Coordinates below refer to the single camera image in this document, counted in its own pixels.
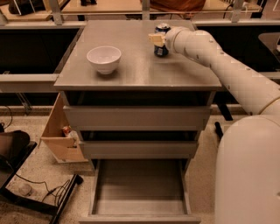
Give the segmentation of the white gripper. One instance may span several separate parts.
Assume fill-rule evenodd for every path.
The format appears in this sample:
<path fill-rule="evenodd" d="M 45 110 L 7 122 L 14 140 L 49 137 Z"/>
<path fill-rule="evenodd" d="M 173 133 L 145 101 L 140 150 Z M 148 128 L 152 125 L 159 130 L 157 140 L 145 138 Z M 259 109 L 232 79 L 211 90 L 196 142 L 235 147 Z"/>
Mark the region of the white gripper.
<path fill-rule="evenodd" d="M 165 45 L 171 53 L 183 54 L 189 34 L 189 29 L 176 26 L 172 27 L 166 34 L 163 32 L 151 33 L 148 38 L 154 46 L 163 47 Z"/>

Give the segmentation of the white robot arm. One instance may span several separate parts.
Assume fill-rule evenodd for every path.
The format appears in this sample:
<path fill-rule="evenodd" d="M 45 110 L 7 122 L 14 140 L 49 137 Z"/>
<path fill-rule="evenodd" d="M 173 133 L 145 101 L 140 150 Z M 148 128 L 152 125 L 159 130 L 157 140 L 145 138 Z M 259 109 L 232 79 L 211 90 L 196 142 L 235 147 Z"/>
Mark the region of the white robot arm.
<path fill-rule="evenodd" d="M 174 26 L 149 39 L 210 68 L 246 113 L 220 140 L 214 224 L 280 224 L 279 84 L 225 53 L 206 31 Z"/>

